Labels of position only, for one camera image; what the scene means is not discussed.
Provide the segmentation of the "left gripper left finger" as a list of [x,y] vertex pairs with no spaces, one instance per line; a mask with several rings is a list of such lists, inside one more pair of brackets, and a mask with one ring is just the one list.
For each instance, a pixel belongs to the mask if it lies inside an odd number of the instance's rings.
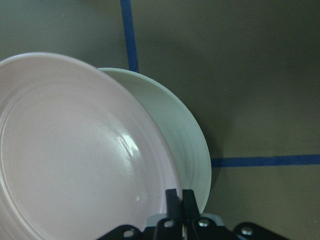
[[181,211],[181,201],[176,189],[167,189],[166,216],[160,219],[154,230],[154,240],[182,240],[183,220]]

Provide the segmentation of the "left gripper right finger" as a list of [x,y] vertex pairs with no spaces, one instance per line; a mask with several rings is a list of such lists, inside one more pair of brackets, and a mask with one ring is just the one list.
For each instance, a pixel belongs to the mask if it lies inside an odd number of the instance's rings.
[[200,213],[191,189],[182,191],[184,238],[186,240],[223,240],[223,220],[216,214]]

